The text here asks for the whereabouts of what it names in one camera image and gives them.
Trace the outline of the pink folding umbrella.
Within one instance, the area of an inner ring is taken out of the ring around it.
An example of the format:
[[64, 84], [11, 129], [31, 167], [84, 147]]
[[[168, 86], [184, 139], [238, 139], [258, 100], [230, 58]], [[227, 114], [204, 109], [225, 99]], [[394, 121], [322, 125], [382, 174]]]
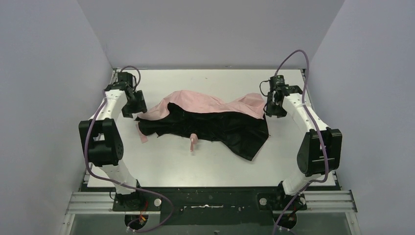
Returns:
[[269, 137], [258, 93], [246, 94], [232, 102], [195, 91], [175, 91], [136, 121], [142, 137], [172, 134], [191, 140], [218, 141], [232, 153], [252, 161]]

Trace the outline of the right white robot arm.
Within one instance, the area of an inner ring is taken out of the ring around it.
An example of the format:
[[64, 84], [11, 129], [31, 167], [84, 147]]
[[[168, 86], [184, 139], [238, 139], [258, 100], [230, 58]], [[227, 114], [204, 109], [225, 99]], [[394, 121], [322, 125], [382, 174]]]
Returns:
[[305, 100], [304, 89], [288, 85], [282, 75], [270, 77], [268, 82], [265, 114], [277, 118], [290, 116], [303, 133], [296, 157], [297, 169], [281, 182], [286, 195], [295, 195], [310, 183], [325, 182], [329, 173], [339, 167], [343, 135], [318, 117]]

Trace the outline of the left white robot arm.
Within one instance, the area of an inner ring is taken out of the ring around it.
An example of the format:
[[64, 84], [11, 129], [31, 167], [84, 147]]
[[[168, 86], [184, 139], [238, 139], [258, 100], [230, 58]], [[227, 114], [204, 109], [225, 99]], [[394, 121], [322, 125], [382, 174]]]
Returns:
[[134, 114], [146, 113], [147, 105], [143, 92], [137, 90], [140, 76], [123, 70], [114, 76], [103, 90], [97, 111], [81, 121], [78, 129], [87, 172], [111, 182], [118, 195], [130, 195], [137, 192], [139, 183], [123, 161], [124, 145], [116, 121], [119, 116], [133, 118]]

